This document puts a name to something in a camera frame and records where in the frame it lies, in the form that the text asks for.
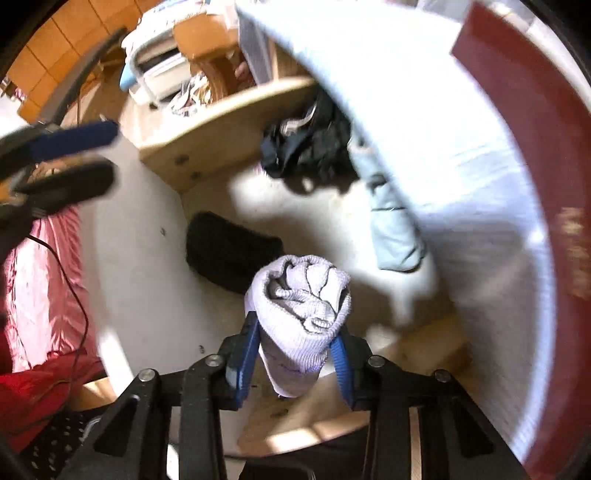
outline pink fabric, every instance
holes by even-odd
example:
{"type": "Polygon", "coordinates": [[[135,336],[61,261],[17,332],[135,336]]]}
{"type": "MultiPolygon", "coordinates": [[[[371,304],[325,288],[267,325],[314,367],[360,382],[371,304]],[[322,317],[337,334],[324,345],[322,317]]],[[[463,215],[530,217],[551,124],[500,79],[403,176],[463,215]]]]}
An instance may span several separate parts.
{"type": "MultiPolygon", "coordinates": [[[[88,292],[82,284],[78,208],[37,220],[31,235],[51,245],[74,287],[90,325],[84,350],[98,358],[96,336],[90,318],[88,292]]],[[[51,252],[26,239],[4,264],[7,326],[12,371],[20,372],[43,364],[49,358],[80,346],[85,320],[51,252]]]]}

